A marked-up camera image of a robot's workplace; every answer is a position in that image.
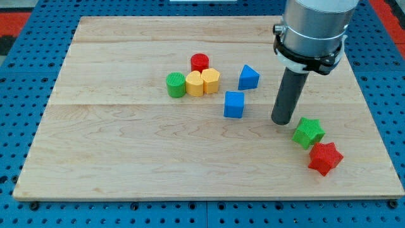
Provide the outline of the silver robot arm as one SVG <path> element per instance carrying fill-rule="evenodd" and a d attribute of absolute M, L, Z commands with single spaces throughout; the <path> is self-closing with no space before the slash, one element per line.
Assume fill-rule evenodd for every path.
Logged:
<path fill-rule="evenodd" d="M 307 57 L 324 57 L 339 46 L 358 0 L 287 0 L 282 44 Z"/>

